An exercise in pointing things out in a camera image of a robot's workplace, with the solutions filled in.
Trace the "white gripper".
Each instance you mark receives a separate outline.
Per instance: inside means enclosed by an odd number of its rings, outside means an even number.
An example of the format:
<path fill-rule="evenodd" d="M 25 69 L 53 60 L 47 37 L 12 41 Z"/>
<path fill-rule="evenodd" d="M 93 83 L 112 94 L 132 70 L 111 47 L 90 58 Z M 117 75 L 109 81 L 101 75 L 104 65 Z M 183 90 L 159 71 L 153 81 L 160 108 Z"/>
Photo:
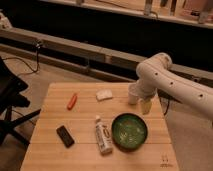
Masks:
<path fill-rule="evenodd" d="M 136 92 L 138 96 L 143 99 L 140 101 L 141 112 L 143 115 L 146 115 L 150 112 L 152 106 L 150 99 L 156 95 L 156 91 L 157 89 L 151 84 L 141 80 L 136 81 Z"/>

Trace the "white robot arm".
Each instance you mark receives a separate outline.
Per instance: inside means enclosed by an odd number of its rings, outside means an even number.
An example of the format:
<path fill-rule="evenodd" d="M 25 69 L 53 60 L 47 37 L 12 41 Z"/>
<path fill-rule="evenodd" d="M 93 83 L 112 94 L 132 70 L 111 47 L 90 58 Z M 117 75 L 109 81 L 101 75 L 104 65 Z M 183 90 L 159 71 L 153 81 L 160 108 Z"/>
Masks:
<path fill-rule="evenodd" d="M 166 53 L 140 62 L 136 67 L 138 96 L 147 101 L 160 89 L 213 121 L 213 88 L 173 74 L 169 71 L 171 66 L 171 57 Z"/>

